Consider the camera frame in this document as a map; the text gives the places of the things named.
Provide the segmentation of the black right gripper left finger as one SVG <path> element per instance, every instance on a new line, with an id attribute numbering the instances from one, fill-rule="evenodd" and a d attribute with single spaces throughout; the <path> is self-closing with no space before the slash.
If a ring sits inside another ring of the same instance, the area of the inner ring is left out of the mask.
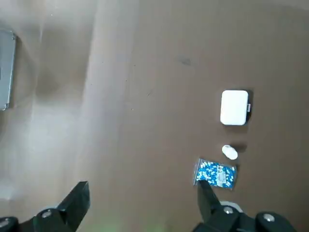
<path id="1" fill-rule="evenodd" d="M 0 218 L 2 232 L 75 232 L 90 207 L 87 181 L 80 181 L 55 208 L 47 208 L 31 219 L 19 222 L 18 218 Z"/>

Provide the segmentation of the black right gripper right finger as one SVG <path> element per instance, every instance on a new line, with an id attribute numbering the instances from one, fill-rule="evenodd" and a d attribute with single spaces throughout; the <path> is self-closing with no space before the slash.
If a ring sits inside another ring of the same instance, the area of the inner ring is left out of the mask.
<path id="1" fill-rule="evenodd" d="M 283 216 L 264 211 L 254 218 L 231 205 L 222 205 L 209 183 L 197 183 L 197 201 L 203 222 L 194 232 L 295 232 L 296 229 Z"/>

